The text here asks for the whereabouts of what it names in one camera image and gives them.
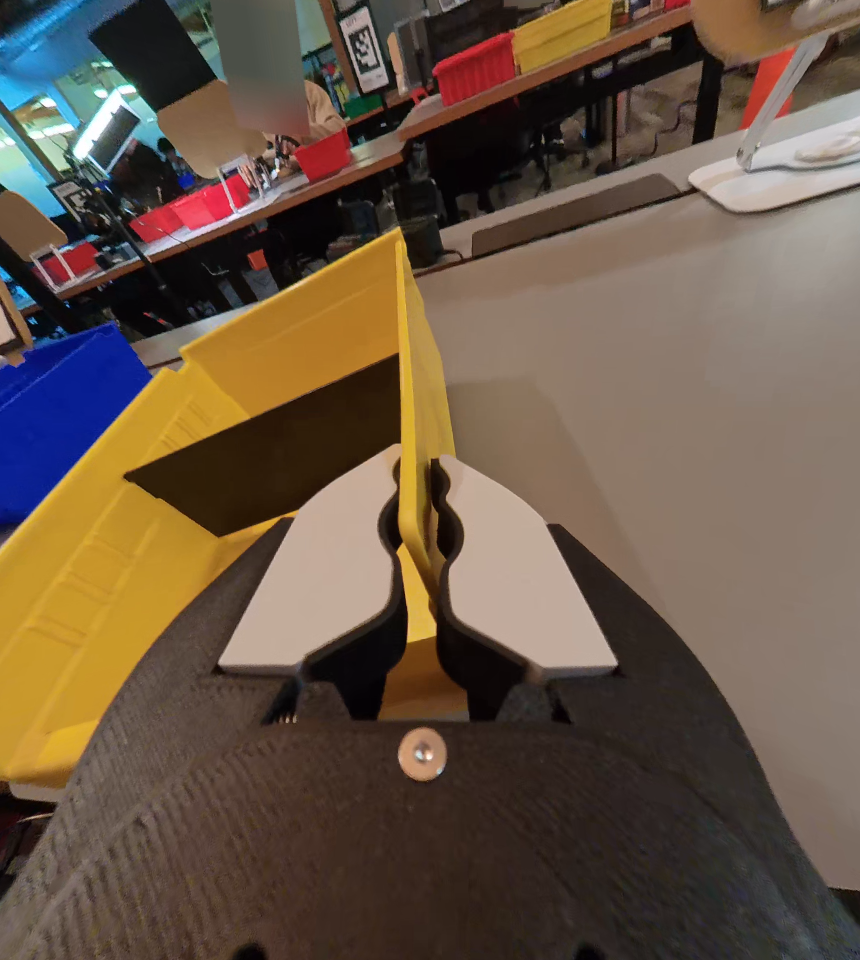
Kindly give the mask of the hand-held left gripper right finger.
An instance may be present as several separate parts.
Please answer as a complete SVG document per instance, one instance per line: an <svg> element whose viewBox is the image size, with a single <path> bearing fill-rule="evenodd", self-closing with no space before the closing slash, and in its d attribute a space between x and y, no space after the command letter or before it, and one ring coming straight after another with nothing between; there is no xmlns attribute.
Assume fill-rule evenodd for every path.
<svg viewBox="0 0 860 960"><path fill-rule="evenodd" d="M431 467L436 648L455 683L548 683L618 660L543 517L450 454Z"/></svg>

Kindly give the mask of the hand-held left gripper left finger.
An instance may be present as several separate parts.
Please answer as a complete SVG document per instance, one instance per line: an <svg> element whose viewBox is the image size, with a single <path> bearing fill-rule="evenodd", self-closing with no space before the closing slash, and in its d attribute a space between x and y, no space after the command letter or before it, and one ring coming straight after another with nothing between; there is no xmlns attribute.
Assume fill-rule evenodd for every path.
<svg viewBox="0 0 860 960"><path fill-rule="evenodd" d="M405 606L400 454L400 444L388 446L298 509L220 654L221 671L307 675Z"/></svg>

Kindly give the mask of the divided yellow plastic bin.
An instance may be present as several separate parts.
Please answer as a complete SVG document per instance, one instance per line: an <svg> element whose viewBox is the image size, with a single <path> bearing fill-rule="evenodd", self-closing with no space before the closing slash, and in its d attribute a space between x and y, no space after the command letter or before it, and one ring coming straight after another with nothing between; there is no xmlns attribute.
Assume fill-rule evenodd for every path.
<svg viewBox="0 0 860 960"><path fill-rule="evenodd" d="M180 349L0 547L0 781L62 787L160 633L321 487L400 445L431 581L432 460L455 451L401 229Z"/></svg>

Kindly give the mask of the grey desk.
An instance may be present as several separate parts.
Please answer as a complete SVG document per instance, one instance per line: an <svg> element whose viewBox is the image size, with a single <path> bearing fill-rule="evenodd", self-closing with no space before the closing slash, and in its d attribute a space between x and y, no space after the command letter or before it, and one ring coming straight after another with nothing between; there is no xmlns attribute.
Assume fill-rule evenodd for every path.
<svg viewBox="0 0 860 960"><path fill-rule="evenodd" d="M860 890L860 187L687 194L417 284L458 457L674 627Z"/></svg>

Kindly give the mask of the long background desk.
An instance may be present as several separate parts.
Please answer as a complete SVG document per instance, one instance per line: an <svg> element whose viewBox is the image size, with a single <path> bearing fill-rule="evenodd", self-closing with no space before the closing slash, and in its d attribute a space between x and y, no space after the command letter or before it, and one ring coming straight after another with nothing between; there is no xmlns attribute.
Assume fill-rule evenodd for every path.
<svg viewBox="0 0 860 960"><path fill-rule="evenodd" d="M395 132L386 133L375 140L352 147L352 162L338 174L315 183L310 183L304 174L289 176L282 185L271 188L266 193L266 198L254 199L247 206L220 222L211 223L197 230L184 227L176 234L152 244L145 244L138 240L139 249L146 254L152 264L187 253L196 247L244 231L258 222L267 221L318 198L337 194L378 174L390 171L404 162L404 148L405 144ZM133 247L130 245L128 247L132 252L128 258L113 264L106 270L97 267L82 279L58 288L53 293L67 302L80 294L142 269L143 266L138 261Z"/></svg>

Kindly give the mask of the blue plastic bin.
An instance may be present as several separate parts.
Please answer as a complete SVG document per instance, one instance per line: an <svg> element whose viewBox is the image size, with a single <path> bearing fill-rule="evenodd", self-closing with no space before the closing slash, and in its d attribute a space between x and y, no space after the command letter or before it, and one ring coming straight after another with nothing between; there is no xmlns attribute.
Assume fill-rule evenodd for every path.
<svg viewBox="0 0 860 960"><path fill-rule="evenodd" d="M0 369L0 527L28 518L150 383L106 323Z"/></svg>

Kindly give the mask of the black light stand pole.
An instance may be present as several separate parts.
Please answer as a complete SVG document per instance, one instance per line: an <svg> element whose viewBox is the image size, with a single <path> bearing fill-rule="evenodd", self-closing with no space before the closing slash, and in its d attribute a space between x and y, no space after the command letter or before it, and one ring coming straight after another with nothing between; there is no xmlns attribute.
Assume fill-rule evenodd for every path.
<svg viewBox="0 0 860 960"><path fill-rule="evenodd" d="M136 236L129 230L119 216L118 207L115 206L113 202L107 200L107 192L100 186L93 187L90 191L90 199L110 223L113 233L120 239L121 243L128 244L133 248L136 258L144 270L148 271L160 295L172 306L179 318L185 319L184 305L177 298L158 268L150 261L146 253L139 248Z"/></svg>

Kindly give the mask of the black-white marker tag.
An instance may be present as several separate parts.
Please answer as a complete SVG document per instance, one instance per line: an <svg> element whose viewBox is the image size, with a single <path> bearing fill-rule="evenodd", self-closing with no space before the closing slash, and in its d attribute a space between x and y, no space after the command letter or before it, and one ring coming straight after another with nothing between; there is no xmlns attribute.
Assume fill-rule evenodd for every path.
<svg viewBox="0 0 860 960"><path fill-rule="evenodd" d="M365 95L387 90L391 78L369 3L359 1L340 7L337 24L357 89Z"/></svg>
<svg viewBox="0 0 860 960"><path fill-rule="evenodd" d="M99 194L86 181L65 179L47 184L52 197L79 224L109 222Z"/></svg>

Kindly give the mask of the white light bar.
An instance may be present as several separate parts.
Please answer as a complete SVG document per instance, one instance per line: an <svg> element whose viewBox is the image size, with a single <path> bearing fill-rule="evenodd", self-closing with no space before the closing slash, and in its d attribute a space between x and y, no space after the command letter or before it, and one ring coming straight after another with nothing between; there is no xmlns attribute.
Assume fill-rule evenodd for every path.
<svg viewBox="0 0 860 960"><path fill-rule="evenodd" d="M89 164L104 176L112 174L125 150L136 141L141 117L128 97L136 90L117 86L102 100L100 107L84 126L71 148L78 164Z"/></svg>

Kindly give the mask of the ribbed red plastic bin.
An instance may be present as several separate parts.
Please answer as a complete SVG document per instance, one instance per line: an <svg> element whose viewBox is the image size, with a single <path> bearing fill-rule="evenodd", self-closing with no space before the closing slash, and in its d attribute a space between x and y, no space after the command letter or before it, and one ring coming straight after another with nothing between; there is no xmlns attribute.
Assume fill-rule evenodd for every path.
<svg viewBox="0 0 860 960"><path fill-rule="evenodd" d="M513 39L512 31L504 31L439 61L432 73L443 106L512 81L517 76Z"/></svg>

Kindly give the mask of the orange cone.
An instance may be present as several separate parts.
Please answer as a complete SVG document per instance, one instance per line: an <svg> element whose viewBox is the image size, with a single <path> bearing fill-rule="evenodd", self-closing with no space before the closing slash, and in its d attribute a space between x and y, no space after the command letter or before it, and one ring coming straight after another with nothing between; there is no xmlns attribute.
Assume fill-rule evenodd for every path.
<svg viewBox="0 0 860 960"><path fill-rule="evenodd" d="M767 98L772 93L784 70L789 66L796 48L789 48L777 54L770 54L757 64L744 112L741 117L740 130L748 130L758 117Z"/></svg>

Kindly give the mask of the black steel post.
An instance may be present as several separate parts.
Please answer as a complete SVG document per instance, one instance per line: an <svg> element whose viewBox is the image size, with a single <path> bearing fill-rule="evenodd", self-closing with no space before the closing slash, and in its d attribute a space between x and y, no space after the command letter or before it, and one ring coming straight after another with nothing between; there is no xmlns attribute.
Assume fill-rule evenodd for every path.
<svg viewBox="0 0 860 960"><path fill-rule="evenodd" d="M0 235L0 267L22 288L53 325L68 333L81 333L88 325L78 312L60 299L24 262L14 248Z"/></svg>

